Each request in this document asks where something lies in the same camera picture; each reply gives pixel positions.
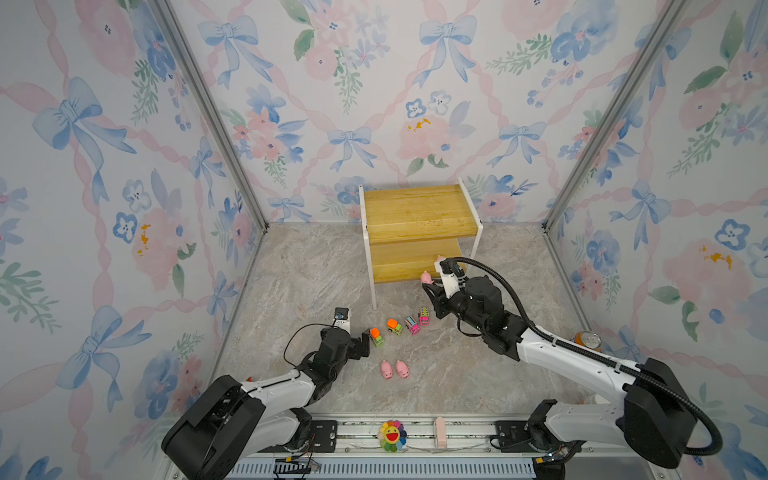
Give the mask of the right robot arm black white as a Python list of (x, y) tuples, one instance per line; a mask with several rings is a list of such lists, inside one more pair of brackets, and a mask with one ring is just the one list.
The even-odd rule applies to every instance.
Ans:
[(505, 309), (500, 290), (486, 277), (459, 283), (429, 273), (421, 285), (435, 315), (453, 315), (470, 326), (493, 352), (567, 377), (603, 399), (602, 404), (541, 401), (523, 437), (557, 462), (587, 442), (626, 446), (659, 467), (674, 469), (687, 455), (698, 421), (693, 403), (671, 369), (648, 359), (641, 364), (606, 356), (546, 330), (535, 331)]

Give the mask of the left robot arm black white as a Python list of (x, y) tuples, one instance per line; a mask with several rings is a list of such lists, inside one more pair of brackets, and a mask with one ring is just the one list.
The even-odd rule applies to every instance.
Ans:
[(311, 444), (306, 408), (326, 395), (350, 360), (370, 355), (368, 330), (353, 337), (326, 327), (319, 348), (288, 373), (261, 381), (218, 377), (170, 428), (163, 453), (188, 479), (223, 479), (241, 458), (280, 447)]

